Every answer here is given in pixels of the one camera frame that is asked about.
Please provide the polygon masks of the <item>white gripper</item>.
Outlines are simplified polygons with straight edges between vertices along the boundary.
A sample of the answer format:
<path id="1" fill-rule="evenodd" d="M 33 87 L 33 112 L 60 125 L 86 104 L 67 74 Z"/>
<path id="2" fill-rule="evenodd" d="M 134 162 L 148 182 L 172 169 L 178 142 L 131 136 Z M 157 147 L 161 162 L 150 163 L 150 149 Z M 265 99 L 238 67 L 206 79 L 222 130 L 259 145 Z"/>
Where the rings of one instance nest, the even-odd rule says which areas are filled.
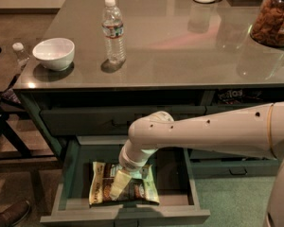
<path id="1" fill-rule="evenodd" d="M 149 158 L 157 149 L 137 148 L 133 144 L 125 144 L 118 157 L 120 165 L 126 170 L 118 170 L 114 177 L 110 190 L 110 198 L 115 201 L 130 182 L 132 176 L 130 172 L 139 171 L 142 179 L 147 179 L 150 173 L 150 165 L 146 165 Z"/>

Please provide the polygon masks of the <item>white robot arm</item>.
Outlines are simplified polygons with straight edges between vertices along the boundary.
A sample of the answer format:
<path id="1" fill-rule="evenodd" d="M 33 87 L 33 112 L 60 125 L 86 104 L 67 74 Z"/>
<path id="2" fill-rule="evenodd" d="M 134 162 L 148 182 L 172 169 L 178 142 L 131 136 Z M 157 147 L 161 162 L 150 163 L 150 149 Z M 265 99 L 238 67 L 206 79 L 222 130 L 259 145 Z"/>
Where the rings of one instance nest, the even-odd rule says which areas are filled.
<path id="1" fill-rule="evenodd" d="M 167 147 L 279 160 L 263 227 L 284 227 L 284 102 L 178 121 L 163 111 L 152 113 L 131 124 L 118 161 L 135 172 Z"/>

